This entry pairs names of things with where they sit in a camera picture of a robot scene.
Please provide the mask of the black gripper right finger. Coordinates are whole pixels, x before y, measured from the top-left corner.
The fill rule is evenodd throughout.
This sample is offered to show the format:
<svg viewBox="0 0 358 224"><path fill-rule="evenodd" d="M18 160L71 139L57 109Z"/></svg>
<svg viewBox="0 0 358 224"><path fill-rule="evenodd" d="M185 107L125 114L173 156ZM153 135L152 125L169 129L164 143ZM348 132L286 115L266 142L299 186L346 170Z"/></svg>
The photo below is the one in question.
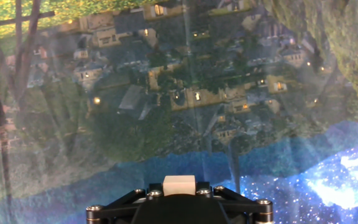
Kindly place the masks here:
<svg viewBox="0 0 358 224"><path fill-rule="evenodd" d="M273 223L273 202L263 198L251 200L222 185L196 183L201 208L215 223Z"/></svg>

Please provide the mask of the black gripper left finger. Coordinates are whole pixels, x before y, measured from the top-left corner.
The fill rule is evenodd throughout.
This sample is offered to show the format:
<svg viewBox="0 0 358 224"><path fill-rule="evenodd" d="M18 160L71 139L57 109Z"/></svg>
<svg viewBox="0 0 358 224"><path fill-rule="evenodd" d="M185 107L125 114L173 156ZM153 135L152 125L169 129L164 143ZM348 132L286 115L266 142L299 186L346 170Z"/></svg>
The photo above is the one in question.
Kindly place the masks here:
<svg viewBox="0 0 358 224"><path fill-rule="evenodd" d="M146 189L134 189L108 205L91 205L86 208L87 224L114 223L117 218L132 218L140 204L152 197L163 196L161 183L149 184Z"/></svg>

